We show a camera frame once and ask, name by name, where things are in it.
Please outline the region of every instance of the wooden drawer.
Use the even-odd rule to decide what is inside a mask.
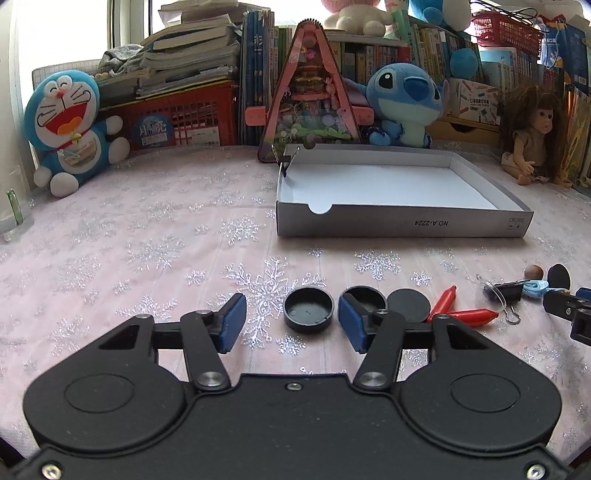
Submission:
[[[427,128],[433,140],[477,143],[498,147],[499,127],[446,116]]]

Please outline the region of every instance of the black binder clip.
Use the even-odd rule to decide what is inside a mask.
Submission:
[[[291,161],[300,151],[300,147],[297,147],[295,153],[292,156],[278,155],[277,150],[275,150],[275,145],[273,144],[271,144],[271,149],[273,150],[273,155],[275,155],[275,161],[277,162],[277,165],[279,165],[279,171],[281,172],[281,175],[283,175],[283,178],[287,177],[287,169],[289,168]]]

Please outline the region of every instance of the paper box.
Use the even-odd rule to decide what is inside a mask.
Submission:
[[[456,118],[496,125],[499,90],[482,83],[449,79],[450,113]]]
[[[285,155],[279,236],[522,237],[534,214],[454,152],[317,144]]]

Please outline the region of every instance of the table surface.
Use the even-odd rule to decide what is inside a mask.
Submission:
[[[138,313],[173,321],[243,292],[247,324],[223,357],[235,382],[241,372],[356,371],[362,356],[338,322],[305,339],[286,329],[282,301],[300,285],[334,298],[358,284],[386,295],[411,287],[433,304],[455,284],[458,310],[478,306],[477,276],[517,280],[530,264],[560,262],[575,287],[591,286],[591,200],[552,185],[519,187],[482,153],[461,154],[535,212],[524,239],[280,239],[277,167],[242,147],[152,152],[68,198],[37,199],[35,225],[0,246],[0,435],[30,455],[36,446],[21,409],[27,385]],[[568,322],[539,302],[523,300],[517,311],[520,325],[497,319],[481,331],[554,381],[563,414],[549,447],[568,459],[591,438],[591,349],[572,342]],[[424,351],[405,351],[400,377],[426,360]],[[160,364],[186,379],[180,352],[163,352]]]

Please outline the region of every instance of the red plastic basket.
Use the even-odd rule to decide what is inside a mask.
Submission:
[[[226,146],[238,143],[234,82],[224,81],[101,110],[119,115],[120,136],[131,150],[182,145]]]
[[[543,33],[499,12],[480,12],[472,17],[482,47],[515,47],[538,58]]]

